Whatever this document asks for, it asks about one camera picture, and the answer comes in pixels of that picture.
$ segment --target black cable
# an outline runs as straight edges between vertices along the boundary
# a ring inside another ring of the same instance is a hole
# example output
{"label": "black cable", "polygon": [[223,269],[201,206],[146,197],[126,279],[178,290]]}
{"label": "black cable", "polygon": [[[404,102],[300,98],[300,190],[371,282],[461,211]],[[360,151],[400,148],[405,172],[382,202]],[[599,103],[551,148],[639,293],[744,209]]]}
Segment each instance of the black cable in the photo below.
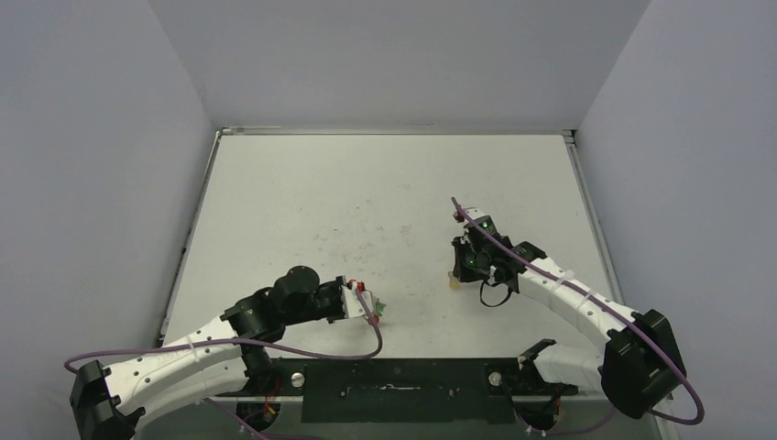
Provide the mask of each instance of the black cable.
{"label": "black cable", "polygon": [[500,301],[498,304],[489,304],[489,303],[483,301],[483,286],[486,286],[486,285],[488,287],[497,287],[498,284],[494,284],[492,286],[491,284],[488,284],[488,281],[486,281],[486,280],[483,280],[483,282],[480,284],[480,303],[485,305],[486,307],[491,307],[491,308],[499,307],[500,305],[506,303],[509,300],[510,295],[512,295],[512,292],[510,291],[510,289],[508,289],[508,294],[505,295],[505,299],[504,300]]}

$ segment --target gray wall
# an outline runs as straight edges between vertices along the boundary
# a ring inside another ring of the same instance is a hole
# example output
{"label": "gray wall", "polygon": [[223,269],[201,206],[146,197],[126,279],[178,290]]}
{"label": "gray wall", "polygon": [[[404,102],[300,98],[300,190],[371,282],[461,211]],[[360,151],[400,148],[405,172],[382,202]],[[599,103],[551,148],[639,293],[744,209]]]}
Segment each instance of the gray wall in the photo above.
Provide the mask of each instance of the gray wall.
{"label": "gray wall", "polygon": [[219,125],[572,128],[648,0],[149,0]]}
{"label": "gray wall", "polygon": [[62,360],[150,345],[213,131],[145,0],[0,9],[0,438],[69,440]]}
{"label": "gray wall", "polygon": [[684,439],[777,430],[775,122],[777,3],[653,0],[578,133],[624,297],[705,400]]}

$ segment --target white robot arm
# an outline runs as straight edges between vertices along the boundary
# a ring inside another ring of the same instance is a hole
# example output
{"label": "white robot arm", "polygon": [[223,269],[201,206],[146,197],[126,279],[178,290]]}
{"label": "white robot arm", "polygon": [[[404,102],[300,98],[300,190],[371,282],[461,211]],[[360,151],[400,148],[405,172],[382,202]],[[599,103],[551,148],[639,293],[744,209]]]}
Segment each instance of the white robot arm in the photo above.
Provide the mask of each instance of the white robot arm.
{"label": "white robot arm", "polygon": [[597,348],[592,353],[543,340],[519,356],[522,371],[533,371],[537,381],[546,384],[603,391],[622,413],[633,418],[641,417],[681,383],[630,329],[633,325],[645,333],[684,375],[672,328],[663,315],[653,310],[642,315],[592,291],[529,242],[513,246],[508,236],[499,234],[490,215],[477,208],[462,208],[454,218],[464,223],[464,233],[452,242],[451,276],[460,282],[504,284],[509,294],[519,292],[519,281],[530,282],[539,289],[526,289],[524,294],[576,327]]}
{"label": "white robot arm", "polygon": [[272,288],[240,300],[155,353],[80,367],[71,407],[81,438],[129,439],[161,415],[207,397],[246,387],[261,391],[272,370],[264,347],[231,341],[273,343],[286,325],[367,316],[376,311],[376,303],[361,282],[338,277],[319,285],[312,269],[292,268]]}

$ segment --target cable tie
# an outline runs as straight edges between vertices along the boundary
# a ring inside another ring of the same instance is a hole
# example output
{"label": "cable tie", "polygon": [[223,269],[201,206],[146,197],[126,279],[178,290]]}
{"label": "cable tie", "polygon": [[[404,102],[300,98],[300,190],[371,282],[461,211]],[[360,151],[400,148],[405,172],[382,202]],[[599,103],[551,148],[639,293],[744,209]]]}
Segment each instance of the cable tie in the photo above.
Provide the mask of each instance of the cable tie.
{"label": "cable tie", "polygon": [[194,356],[194,363],[199,364],[200,363],[200,355],[197,354],[197,350],[194,348],[194,343],[192,342],[192,338],[189,335],[186,335],[186,342],[189,344],[189,349],[192,351],[192,355]]}
{"label": "cable tie", "polygon": [[580,313],[580,308],[583,307],[583,304],[587,303],[588,300],[591,298],[591,295],[593,295],[595,292],[593,289],[588,289],[588,293],[585,294],[583,297],[583,300],[577,305],[577,308],[575,309],[576,313]]}
{"label": "cable tie", "polygon": [[566,270],[564,273],[559,275],[559,277],[556,279],[556,282],[551,286],[549,289],[551,293],[556,293],[556,291],[559,290],[561,286],[564,285],[565,281],[574,280],[575,279],[575,273],[571,270]]}

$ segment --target screw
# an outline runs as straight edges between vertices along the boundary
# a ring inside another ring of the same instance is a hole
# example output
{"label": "screw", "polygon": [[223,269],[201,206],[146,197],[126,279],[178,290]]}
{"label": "screw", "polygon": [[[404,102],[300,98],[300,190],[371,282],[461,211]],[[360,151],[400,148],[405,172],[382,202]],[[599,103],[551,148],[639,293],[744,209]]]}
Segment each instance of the screw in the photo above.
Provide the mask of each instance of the screw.
{"label": "screw", "polygon": [[304,384],[305,384],[305,376],[302,373],[297,372],[297,373],[294,373],[294,374],[291,375],[291,386],[292,387],[299,388],[299,387],[301,387]]}
{"label": "screw", "polygon": [[498,387],[502,384],[502,375],[498,371],[494,371],[488,375],[488,383],[490,383],[491,386]]}

